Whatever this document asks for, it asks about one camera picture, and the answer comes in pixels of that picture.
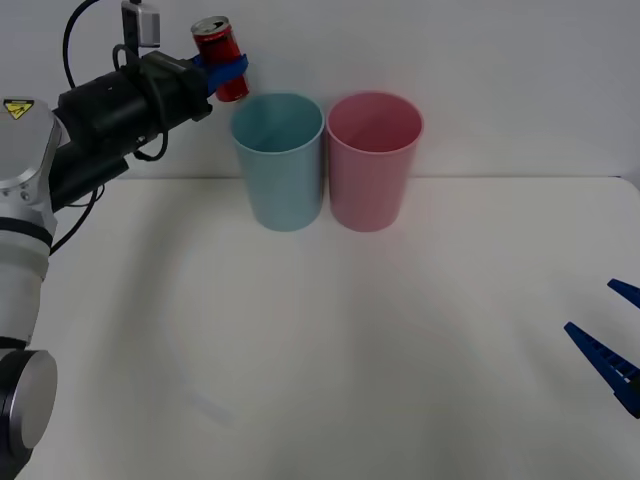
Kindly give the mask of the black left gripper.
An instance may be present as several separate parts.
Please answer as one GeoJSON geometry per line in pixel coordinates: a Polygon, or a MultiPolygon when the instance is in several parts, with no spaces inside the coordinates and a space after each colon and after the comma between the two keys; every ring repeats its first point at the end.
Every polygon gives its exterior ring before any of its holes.
{"type": "Polygon", "coordinates": [[[243,76],[249,64],[246,54],[218,65],[206,65],[197,55],[193,63],[158,51],[141,58],[138,89],[145,103],[144,113],[138,120],[141,132],[161,132],[160,107],[163,107],[168,130],[189,120],[199,122],[206,118],[211,114],[207,88],[209,92],[217,92],[223,85],[243,76]],[[206,73],[207,85],[201,68],[206,73]]]}

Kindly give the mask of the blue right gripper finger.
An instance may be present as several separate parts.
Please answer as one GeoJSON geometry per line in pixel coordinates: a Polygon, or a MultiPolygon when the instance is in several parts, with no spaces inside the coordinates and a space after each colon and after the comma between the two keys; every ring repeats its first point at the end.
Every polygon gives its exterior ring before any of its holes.
{"type": "Polygon", "coordinates": [[[639,368],[572,322],[564,330],[634,418],[639,417],[639,368]]]}
{"type": "Polygon", "coordinates": [[[611,279],[607,286],[629,301],[636,308],[640,308],[640,288],[626,282],[611,279]]]}

